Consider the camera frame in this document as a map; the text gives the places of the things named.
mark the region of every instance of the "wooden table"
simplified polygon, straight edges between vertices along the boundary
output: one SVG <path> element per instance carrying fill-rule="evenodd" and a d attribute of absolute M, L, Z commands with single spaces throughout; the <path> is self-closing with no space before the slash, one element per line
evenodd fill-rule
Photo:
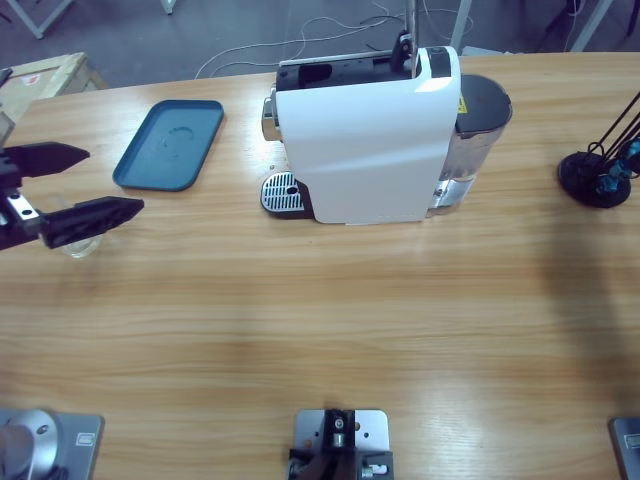
<path fill-rule="evenodd" d="M 422 223 L 263 212 L 273 74 L 35 102 L 10 144 L 93 154 L 26 181 L 41 208 L 123 194 L 111 172 L 158 101 L 226 120 L 195 185 L 125 192 L 146 208 L 90 257 L 0 254 L 0 403 L 103 414 L 98 479 L 281 479 L 296 411 L 329 406 L 386 410 L 397 479 L 615 478 L 606 422 L 640 414 L 640 192 L 586 209 L 555 168 L 630 100 L 640 55 L 463 69 L 514 117 L 462 208 Z"/>

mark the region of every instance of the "coffee machine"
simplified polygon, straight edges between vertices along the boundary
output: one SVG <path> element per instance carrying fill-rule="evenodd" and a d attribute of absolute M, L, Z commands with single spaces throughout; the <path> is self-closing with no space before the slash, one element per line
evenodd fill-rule
<path fill-rule="evenodd" d="M 281 62 L 262 130 L 290 171 L 265 180 L 279 218 L 348 225 L 451 211 L 512 114 L 495 81 L 465 75 L 451 47 L 418 48 L 415 0 L 393 49 Z"/>

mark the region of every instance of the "blue tray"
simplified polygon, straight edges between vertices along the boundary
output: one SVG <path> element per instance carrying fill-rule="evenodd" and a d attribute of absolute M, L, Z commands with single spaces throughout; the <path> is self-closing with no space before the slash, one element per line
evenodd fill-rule
<path fill-rule="evenodd" d="M 214 100 L 165 100 L 149 110 L 113 171 L 121 187 L 180 191 L 196 181 L 224 110 Z"/>

